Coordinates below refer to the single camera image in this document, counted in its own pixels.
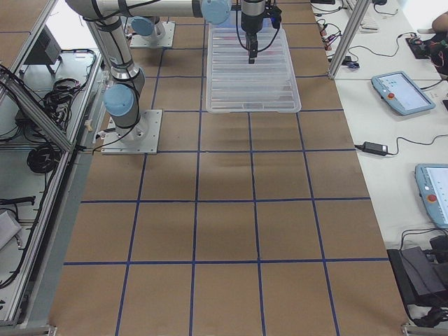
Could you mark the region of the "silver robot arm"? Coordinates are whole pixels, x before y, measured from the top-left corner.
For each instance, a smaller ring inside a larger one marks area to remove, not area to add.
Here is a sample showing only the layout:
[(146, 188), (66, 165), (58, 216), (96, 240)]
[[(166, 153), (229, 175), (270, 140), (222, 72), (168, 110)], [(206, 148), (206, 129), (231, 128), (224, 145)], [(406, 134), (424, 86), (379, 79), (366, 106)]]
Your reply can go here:
[(68, 1), (68, 6), (93, 26), (94, 40), (110, 62), (113, 85), (104, 105), (120, 140), (140, 140), (147, 131), (139, 107), (144, 74), (133, 60), (122, 18), (143, 18), (154, 23), (160, 16), (202, 18), (219, 25), (235, 7), (231, 1)]
[(161, 39), (166, 34), (159, 16), (135, 16), (131, 20), (131, 28), (134, 33), (147, 39)]

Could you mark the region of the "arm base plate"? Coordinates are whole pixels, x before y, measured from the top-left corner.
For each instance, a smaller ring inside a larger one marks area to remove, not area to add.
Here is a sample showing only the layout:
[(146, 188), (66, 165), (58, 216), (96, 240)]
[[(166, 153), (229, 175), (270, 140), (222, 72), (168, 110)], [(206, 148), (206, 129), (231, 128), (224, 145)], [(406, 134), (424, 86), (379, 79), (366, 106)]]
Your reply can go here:
[(100, 148), (101, 153), (104, 155), (156, 154), (162, 114), (162, 109), (140, 112), (140, 121), (130, 132), (126, 129), (116, 128), (115, 122), (110, 117), (108, 126), (115, 130), (105, 135), (105, 146)]
[(130, 48), (171, 48), (174, 42), (175, 26), (175, 22), (159, 22), (154, 26), (150, 35), (143, 36), (134, 34), (131, 38)]

